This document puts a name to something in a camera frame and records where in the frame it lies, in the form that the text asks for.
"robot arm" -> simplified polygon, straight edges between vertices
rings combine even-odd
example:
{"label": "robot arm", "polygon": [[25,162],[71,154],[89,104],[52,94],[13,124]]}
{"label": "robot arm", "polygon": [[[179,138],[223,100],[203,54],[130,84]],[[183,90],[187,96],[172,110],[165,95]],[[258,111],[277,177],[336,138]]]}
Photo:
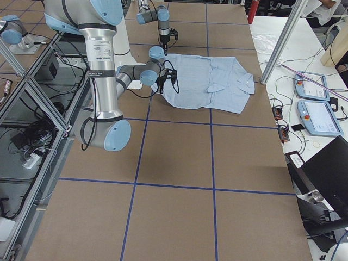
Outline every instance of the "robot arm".
{"label": "robot arm", "polygon": [[45,16],[51,28],[85,38],[94,99],[77,117],[77,139],[87,146],[121,150],[130,138],[131,127],[123,119],[117,98],[133,80],[152,85],[165,74],[163,50],[152,47],[146,65],[122,66],[116,75],[113,37],[123,19],[120,0],[45,0]]}
{"label": "robot arm", "polygon": [[16,15],[7,15],[0,19],[0,36],[6,43],[18,45],[20,49],[34,46],[33,38]]}
{"label": "robot arm", "polygon": [[147,0],[138,0],[139,13],[136,18],[140,24],[150,23],[158,21],[158,34],[159,42],[164,50],[164,54],[168,53],[168,42],[170,37],[174,36],[177,41],[179,39],[179,33],[175,29],[169,27],[169,11],[164,5],[160,5],[156,9],[151,10],[147,3]]}

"white shirt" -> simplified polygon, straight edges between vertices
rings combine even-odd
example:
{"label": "white shirt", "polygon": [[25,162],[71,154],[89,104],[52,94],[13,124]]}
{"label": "white shirt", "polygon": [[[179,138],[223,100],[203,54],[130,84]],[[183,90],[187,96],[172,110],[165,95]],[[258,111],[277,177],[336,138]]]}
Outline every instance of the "white shirt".
{"label": "white shirt", "polygon": [[336,4],[333,7],[327,8],[324,5],[321,5],[310,14],[312,17],[318,18],[319,23],[321,25],[324,25],[331,19],[331,17],[333,16],[333,13],[335,12],[339,3],[341,2],[341,0],[332,0],[332,1],[336,2]]}

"white plug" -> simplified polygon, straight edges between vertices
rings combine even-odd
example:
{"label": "white plug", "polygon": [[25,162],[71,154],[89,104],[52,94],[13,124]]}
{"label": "white plug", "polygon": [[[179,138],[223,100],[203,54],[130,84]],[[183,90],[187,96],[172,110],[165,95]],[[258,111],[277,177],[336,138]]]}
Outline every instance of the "white plug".
{"label": "white plug", "polygon": [[31,153],[30,158],[23,164],[23,167],[25,167],[27,170],[30,170],[36,164],[36,162],[38,162],[39,159],[39,155]]}

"red cylinder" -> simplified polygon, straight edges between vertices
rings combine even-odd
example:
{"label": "red cylinder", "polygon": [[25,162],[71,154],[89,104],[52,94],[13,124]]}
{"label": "red cylinder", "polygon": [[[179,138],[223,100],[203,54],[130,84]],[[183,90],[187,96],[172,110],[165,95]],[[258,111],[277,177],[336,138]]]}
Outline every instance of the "red cylinder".
{"label": "red cylinder", "polygon": [[248,15],[248,23],[252,24],[252,21],[254,21],[255,14],[257,12],[257,9],[259,7],[260,0],[253,0],[250,6],[249,15]]}

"black monitor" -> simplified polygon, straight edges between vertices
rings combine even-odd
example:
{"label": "black monitor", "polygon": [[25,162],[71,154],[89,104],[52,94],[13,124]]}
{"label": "black monitor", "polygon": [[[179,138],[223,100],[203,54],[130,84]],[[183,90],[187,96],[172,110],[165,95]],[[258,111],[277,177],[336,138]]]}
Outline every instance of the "black monitor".
{"label": "black monitor", "polygon": [[336,137],[301,167],[337,214],[348,218],[348,142]]}

